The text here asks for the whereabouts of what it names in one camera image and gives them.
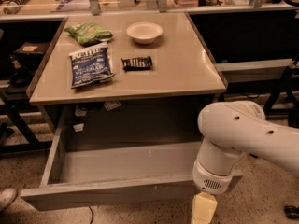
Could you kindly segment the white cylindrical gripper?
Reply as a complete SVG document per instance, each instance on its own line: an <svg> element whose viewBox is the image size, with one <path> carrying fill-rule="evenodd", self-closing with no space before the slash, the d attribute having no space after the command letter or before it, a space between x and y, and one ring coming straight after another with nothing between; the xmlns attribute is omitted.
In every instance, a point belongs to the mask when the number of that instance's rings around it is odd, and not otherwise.
<svg viewBox="0 0 299 224"><path fill-rule="evenodd" d="M214 195L232 190L242 178L242 171L236 170L235 165L244 156L244 152L202 140L192 177L194 185L203 192L193 197L191 224L211 223L218 204Z"/></svg>

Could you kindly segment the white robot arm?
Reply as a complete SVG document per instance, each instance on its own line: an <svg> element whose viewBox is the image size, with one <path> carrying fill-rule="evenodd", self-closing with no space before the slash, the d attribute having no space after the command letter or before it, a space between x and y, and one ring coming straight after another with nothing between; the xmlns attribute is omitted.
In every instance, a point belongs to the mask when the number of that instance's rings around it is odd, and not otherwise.
<svg viewBox="0 0 299 224"><path fill-rule="evenodd" d="M299 174L299 131L269 122L252 101L217 102L204 107L197 124L203 135L192 169L200 190L192 200L191 224L210 224L217 202L235 177L245 154L253 154L288 172Z"/></svg>

